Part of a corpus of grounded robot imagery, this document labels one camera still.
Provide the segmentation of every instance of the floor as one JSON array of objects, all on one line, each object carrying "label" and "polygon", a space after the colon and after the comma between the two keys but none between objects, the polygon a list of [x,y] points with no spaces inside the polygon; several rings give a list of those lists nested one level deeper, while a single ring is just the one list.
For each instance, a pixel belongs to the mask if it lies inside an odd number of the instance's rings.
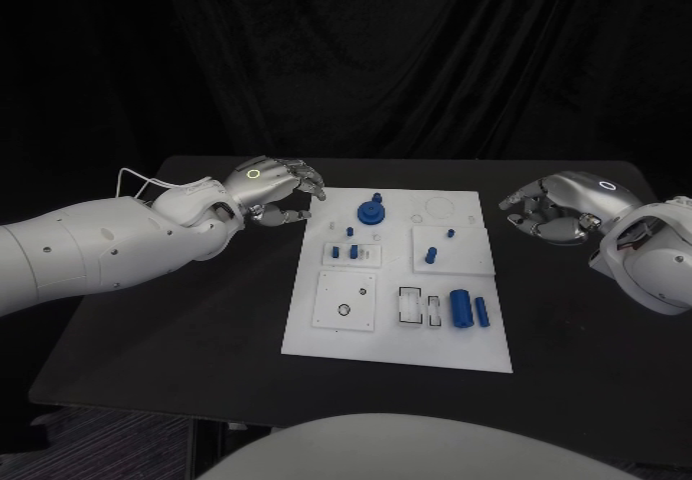
[{"label": "floor", "polygon": [[[1,480],[185,480],[187,419],[63,408],[37,421],[46,425],[51,447],[0,455]],[[265,435],[253,431],[258,428],[226,429],[219,453],[230,453]],[[645,480],[692,480],[687,468],[601,461]]]}]

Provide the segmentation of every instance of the wire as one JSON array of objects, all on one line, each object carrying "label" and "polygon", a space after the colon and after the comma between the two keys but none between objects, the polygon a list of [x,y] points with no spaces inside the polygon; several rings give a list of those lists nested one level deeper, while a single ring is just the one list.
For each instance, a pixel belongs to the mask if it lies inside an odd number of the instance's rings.
[{"label": "wire", "polygon": [[118,172],[118,185],[115,187],[115,198],[119,197],[119,184],[122,182],[122,172],[129,173],[131,175],[134,175],[135,177],[144,180],[144,185],[141,186],[139,191],[136,192],[136,195],[134,196],[134,198],[136,198],[141,195],[141,192],[144,192],[144,189],[147,188],[147,185],[149,183],[151,185],[155,185],[157,187],[161,187],[161,188],[187,188],[187,187],[194,187],[196,185],[198,185],[200,183],[211,179],[211,177],[204,177],[194,182],[184,183],[183,185],[175,185],[174,183],[164,182],[157,178],[147,178],[144,175],[136,173],[134,170],[129,170],[128,168],[121,168]]}]

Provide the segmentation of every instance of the black table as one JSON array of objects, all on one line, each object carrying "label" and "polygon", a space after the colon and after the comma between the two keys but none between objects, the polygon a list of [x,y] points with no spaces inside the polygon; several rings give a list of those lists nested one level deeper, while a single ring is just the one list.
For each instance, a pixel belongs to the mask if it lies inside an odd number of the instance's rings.
[{"label": "black table", "polygon": [[[243,158],[174,157],[157,177],[223,179]],[[312,159],[328,186],[477,190],[511,375],[281,355],[304,224],[249,226],[219,257],[87,297],[30,391],[38,403],[289,426],[395,412],[464,420],[585,454],[692,465],[692,322],[628,299],[580,248],[521,235],[497,209],[560,170],[653,201],[621,162]],[[307,195],[284,207],[307,208]]]}]

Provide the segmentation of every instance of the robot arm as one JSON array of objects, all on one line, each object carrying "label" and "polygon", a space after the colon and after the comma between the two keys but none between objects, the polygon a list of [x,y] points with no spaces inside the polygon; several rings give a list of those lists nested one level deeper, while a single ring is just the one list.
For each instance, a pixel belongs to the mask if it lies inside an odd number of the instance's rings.
[{"label": "robot arm", "polygon": [[56,298],[131,287],[213,258],[245,217],[265,226],[308,218],[307,211],[284,212],[271,204],[294,189],[325,198],[321,177],[299,160],[258,157],[223,183],[149,181],[170,188],[151,207],[116,197],[0,226],[0,316]]},{"label": "robot arm", "polygon": [[562,172],[526,185],[500,203],[523,203],[507,219],[526,234],[556,245],[604,235],[589,266],[653,311],[676,315],[692,307],[692,200],[642,205],[617,183]]}]

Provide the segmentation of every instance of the small blue piece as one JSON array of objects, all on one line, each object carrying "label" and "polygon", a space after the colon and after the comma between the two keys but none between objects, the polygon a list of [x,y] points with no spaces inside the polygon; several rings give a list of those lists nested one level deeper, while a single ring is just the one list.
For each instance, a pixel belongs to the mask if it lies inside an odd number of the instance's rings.
[{"label": "small blue piece", "polygon": [[485,301],[482,297],[475,297],[475,317],[478,317],[478,325],[488,327],[490,321],[487,320]]},{"label": "small blue piece", "polygon": [[376,225],[384,219],[384,207],[382,206],[382,195],[376,193],[371,200],[357,207],[357,219],[366,225]]},{"label": "small blue piece", "polygon": [[471,297],[465,290],[452,290],[449,293],[451,320],[457,328],[472,327]]},{"label": "small blue piece", "polygon": [[435,263],[435,256],[436,256],[436,248],[429,247],[428,254],[425,255],[425,263],[429,263],[432,265]]}]

